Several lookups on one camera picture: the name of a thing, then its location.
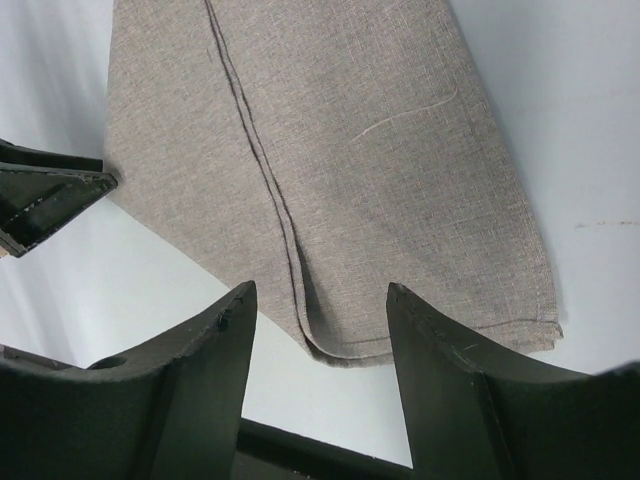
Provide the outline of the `grey cloth napkin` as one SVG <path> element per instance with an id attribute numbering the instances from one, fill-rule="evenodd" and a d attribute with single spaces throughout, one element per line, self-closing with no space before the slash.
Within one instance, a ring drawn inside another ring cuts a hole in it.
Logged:
<path id="1" fill-rule="evenodd" d="M 562 335 L 445 1 L 118 1 L 105 150 L 123 210 L 318 361 L 390 361 L 390 283 L 521 353 Z"/>

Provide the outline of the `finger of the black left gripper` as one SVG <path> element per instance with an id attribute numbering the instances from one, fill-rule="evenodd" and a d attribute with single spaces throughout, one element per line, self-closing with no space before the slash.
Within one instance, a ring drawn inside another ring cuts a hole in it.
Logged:
<path id="1" fill-rule="evenodd" d="M 20 258 L 118 186 L 102 172 L 1 167 L 1 249 Z"/>
<path id="2" fill-rule="evenodd" d="M 101 159 L 35 150 L 0 141 L 1 170 L 19 173 L 96 174 L 104 172 Z"/>

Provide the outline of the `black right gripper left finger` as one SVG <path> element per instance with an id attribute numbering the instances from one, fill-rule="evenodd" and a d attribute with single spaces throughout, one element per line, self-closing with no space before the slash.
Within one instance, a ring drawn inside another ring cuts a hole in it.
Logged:
<path id="1" fill-rule="evenodd" d="M 5 479 L 227 479 L 256 330 L 257 289 L 78 368 L 1 350 Z"/>

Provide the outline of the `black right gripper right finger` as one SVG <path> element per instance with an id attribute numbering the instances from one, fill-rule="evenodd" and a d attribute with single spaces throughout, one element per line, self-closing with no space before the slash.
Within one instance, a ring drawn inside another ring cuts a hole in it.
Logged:
<path id="1" fill-rule="evenodd" d="M 529 358 L 408 288 L 386 312 L 418 479 L 635 479 L 639 366 L 588 375 Z"/>

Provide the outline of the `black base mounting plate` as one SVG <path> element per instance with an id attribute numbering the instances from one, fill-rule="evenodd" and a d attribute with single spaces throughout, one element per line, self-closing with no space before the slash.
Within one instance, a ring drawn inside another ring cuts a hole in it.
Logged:
<path id="1" fill-rule="evenodd" d="M 413 470 L 247 419 L 240 422 L 233 479 L 411 479 Z"/>

